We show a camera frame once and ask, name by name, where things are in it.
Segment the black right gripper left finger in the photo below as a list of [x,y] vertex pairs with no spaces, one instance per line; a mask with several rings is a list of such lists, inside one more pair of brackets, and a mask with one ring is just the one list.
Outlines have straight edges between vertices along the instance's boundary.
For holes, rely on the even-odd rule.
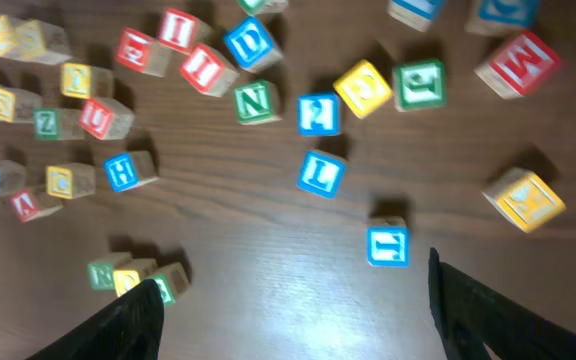
[[157,360],[163,324],[159,287],[147,279],[29,360]]

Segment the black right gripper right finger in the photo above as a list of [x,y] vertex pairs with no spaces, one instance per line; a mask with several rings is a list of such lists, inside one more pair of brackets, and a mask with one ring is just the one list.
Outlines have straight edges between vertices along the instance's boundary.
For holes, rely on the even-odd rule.
[[576,334],[520,306],[429,251],[429,303],[451,360],[576,359]]

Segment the green R letter block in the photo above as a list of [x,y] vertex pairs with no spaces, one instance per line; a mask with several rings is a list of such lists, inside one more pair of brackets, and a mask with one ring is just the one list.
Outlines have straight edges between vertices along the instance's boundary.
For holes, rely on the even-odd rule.
[[113,271],[131,260],[129,252],[111,252],[89,262],[87,271],[91,287],[94,290],[113,290]]

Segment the green B letter block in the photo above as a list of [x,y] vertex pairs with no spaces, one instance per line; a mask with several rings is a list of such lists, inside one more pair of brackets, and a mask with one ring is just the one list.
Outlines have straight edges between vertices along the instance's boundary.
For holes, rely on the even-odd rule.
[[179,262],[157,269],[149,278],[155,281],[165,306],[174,305],[190,287],[185,269]]

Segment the yellow O letter block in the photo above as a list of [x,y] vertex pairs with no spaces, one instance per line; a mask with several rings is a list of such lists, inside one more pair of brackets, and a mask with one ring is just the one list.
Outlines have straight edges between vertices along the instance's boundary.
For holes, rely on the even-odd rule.
[[61,93],[64,96],[78,99],[112,97],[114,95],[113,71],[66,62],[61,65]]

